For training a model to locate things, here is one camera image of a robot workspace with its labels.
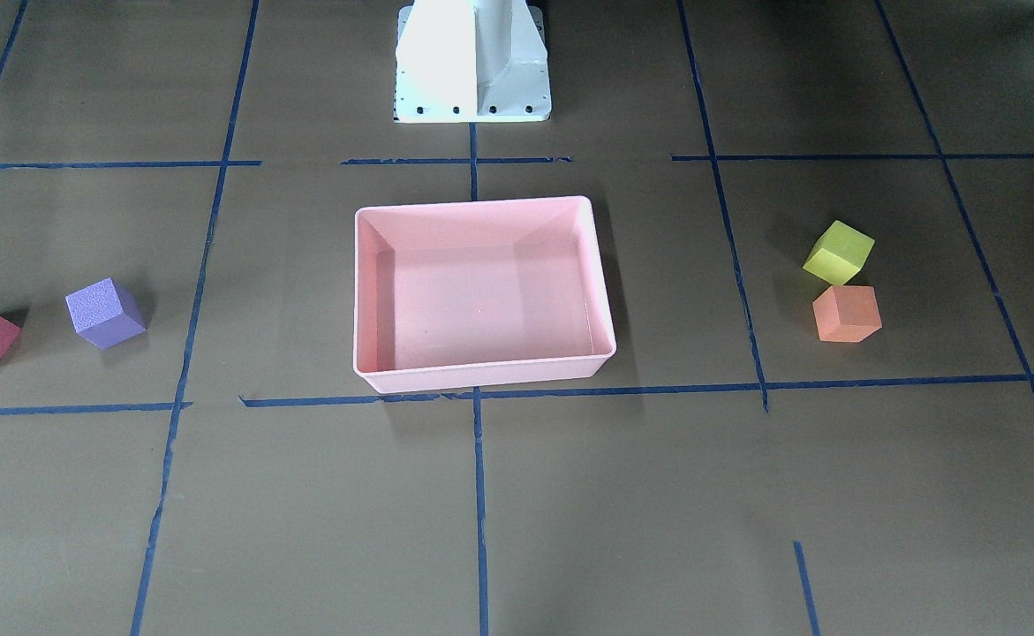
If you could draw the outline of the yellow-green foam block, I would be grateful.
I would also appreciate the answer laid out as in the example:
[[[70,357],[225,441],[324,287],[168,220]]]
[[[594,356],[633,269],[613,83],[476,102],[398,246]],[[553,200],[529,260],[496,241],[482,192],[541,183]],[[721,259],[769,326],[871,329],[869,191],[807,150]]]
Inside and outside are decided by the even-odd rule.
[[[803,270],[830,285],[845,285],[864,268],[875,240],[835,220],[817,238]]]

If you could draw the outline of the pink plastic bin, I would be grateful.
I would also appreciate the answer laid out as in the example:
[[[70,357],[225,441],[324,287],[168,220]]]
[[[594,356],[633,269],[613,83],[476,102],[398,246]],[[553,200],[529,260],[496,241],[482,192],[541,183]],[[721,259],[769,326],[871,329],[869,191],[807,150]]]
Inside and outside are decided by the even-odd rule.
[[[617,351],[586,196],[354,217],[352,370],[381,394],[588,378]]]

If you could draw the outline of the orange foam block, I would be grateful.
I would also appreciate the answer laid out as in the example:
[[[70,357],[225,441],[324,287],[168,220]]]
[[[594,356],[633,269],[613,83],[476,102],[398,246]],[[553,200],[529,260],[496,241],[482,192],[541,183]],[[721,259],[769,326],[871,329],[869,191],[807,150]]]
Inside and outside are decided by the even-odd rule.
[[[817,337],[823,342],[860,343],[883,327],[875,290],[833,285],[812,302]]]

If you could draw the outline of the purple foam block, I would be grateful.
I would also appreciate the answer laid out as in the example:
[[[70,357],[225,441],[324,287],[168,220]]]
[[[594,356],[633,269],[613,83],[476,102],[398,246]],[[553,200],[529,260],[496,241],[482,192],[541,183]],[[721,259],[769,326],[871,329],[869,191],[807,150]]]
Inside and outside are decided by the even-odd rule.
[[[98,349],[109,349],[145,333],[147,325],[136,298],[108,277],[65,295],[77,334]]]

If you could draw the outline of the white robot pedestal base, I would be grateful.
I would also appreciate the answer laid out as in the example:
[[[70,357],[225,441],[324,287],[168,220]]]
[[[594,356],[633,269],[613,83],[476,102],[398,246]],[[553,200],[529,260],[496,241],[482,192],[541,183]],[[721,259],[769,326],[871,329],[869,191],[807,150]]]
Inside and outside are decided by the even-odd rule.
[[[400,124],[552,114],[545,16],[528,1],[415,1],[398,12],[395,58]]]

